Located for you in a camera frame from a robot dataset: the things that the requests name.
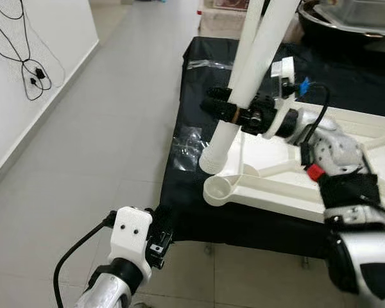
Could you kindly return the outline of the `white plastic children table top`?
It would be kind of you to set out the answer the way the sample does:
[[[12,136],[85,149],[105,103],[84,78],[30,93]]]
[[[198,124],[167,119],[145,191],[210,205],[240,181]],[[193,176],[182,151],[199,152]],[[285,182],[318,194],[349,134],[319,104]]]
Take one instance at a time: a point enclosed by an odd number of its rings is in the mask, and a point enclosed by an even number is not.
[[[379,176],[385,207],[385,117],[340,108],[329,108],[325,117],[336,121],[365,148],[366,158]],[[205,179],[202,196],[216,207],[240,203],[312,222],[324,220],[318,184],[304,173],[298,148],[278,137],[266,140],[237,133],[225,167]]]

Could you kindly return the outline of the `black cloth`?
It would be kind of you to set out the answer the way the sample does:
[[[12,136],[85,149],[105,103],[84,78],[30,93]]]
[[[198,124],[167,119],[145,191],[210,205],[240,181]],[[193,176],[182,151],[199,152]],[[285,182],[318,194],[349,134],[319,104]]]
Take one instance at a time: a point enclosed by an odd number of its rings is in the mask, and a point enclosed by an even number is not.
[[[201,127],[202,139],[210,140],[217,122],[201,110],[200,103],[209,88],[228,84],[231,71],[185,67],[192,60],[233,63],[236,52],[235,39],[195,37],[190,41],[181,64],[180,105],[174,132],[181,125]],[[333,51],[283,43],[275,59],[287,56],[295,59],[298,80],[308,78],[330,88],[333,107],[385,116],[385,53],[365,49]],[[240,203],[213,207],[203,197],[205,179],[207,173],[199,168],[196,172],[184,172],[166,162],[158,205],[163,203],[175,208],[175,219],[169,224],[174,227],[174,243],[231,244],[324,258],[329,232],[321,223]]]

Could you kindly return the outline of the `clear plastic film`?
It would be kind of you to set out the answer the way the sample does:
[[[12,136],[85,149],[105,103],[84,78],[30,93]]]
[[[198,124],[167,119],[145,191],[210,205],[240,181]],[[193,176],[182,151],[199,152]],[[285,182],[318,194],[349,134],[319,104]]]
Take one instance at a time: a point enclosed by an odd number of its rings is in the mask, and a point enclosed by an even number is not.
[[[233,70],[233,64],[231,62],[226,62],[225,64],[222,64],[222,62],[217,62],[214,60],[192,60],[187,62],[186,69],[196,69],[199,67],[211,67],[215,69],[225,69],[225,70]]]

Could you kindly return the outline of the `clear tape patch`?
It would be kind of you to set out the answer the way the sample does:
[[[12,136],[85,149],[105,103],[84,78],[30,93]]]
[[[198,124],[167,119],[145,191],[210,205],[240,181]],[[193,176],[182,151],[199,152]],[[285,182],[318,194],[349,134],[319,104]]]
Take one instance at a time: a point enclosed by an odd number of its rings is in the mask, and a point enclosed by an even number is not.
[[[179,126],[174,132],[170,144],[168,161],[174,169],[184,172],[196,172],[199,158],[207,146],[207,141],[202,139],[203,130],[195,126]]]

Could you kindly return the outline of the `beige patterned cloth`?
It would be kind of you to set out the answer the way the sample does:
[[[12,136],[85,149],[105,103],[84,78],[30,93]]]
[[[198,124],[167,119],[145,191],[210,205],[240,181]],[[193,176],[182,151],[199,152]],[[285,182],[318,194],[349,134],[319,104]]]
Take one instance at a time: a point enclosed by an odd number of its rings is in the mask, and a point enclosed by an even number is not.
[[[201,6],[199,12],[201,12],[201,20],[198,31],[201,37],[241,38],[246,12],[207,8],[207,6]],[[299,44],[303,35],[303,26],[301,26],[298,17],[293,17],[282,41]]]

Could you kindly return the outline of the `clear plastic storage container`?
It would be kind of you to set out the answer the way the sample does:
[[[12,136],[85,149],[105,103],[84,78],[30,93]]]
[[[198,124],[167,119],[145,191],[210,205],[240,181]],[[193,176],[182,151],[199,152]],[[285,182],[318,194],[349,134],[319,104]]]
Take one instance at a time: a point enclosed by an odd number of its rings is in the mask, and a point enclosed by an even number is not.
[[[385,0],[319,0],[314,9],[345,26],[385,29]]]

